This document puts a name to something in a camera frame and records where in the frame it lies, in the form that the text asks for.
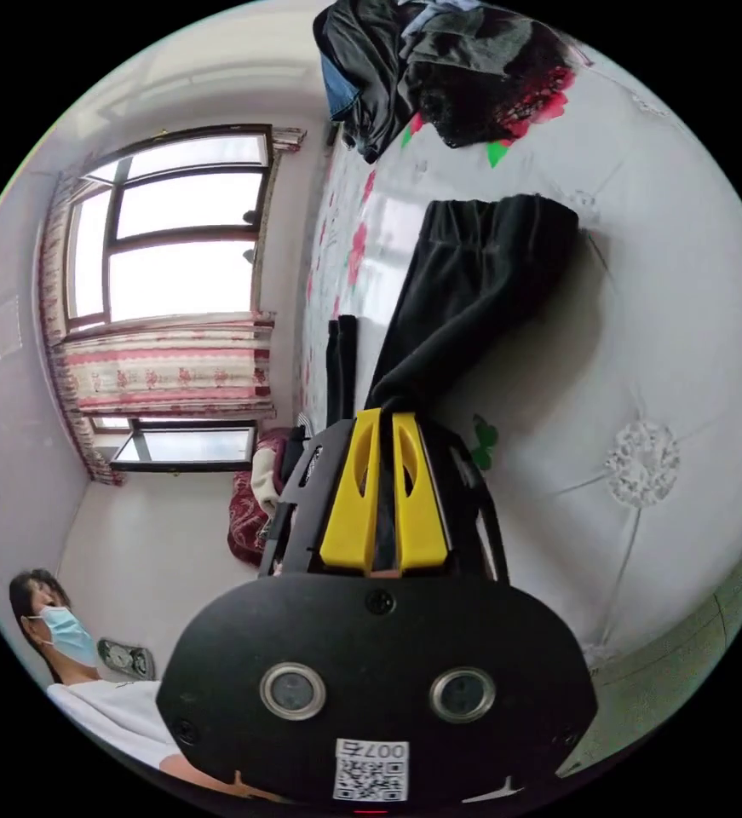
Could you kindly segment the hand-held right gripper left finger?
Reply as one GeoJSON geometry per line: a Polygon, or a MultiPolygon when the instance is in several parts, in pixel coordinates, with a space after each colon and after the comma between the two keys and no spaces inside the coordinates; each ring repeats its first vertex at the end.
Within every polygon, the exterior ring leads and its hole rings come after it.
{"type": "Polygon", "coordinates": [[[381,473],[379,409],[360,412],[351,429],[319,549],[329,569],[370,571],[374,563],[381,473]]]}

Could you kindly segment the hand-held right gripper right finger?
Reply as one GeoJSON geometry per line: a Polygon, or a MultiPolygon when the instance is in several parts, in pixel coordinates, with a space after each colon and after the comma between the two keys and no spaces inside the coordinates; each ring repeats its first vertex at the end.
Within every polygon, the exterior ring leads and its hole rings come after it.
{"type": "Polygon", "coordinates": [[[427,450],[412,413],[392,415],[394,533],[401,571],[444,567],[446,533],[427,450]]]}

